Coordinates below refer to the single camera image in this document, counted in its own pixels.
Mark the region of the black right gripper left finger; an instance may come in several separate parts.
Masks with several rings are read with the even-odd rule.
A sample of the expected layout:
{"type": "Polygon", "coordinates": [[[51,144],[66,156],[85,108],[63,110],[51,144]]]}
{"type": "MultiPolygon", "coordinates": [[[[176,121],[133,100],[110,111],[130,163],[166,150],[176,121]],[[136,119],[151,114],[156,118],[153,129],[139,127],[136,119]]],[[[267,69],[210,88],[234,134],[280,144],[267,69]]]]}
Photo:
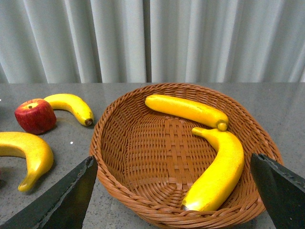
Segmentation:
{"type": "Polygon", "coordinates": [[[94,156],[87,157],[2,229],[81,229],[97,176],[94,156]]]}

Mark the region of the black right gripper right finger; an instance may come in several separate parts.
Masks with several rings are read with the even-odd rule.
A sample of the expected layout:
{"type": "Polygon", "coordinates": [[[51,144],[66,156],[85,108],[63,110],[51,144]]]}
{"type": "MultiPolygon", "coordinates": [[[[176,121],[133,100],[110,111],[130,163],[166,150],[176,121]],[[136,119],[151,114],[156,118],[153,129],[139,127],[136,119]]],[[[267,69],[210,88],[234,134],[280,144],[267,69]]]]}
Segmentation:
{"type": "Polygon", "coordinates": [[[252,154],[250,170],[277,229],[305,227],[305,179],[264,154],[252,154]]]}

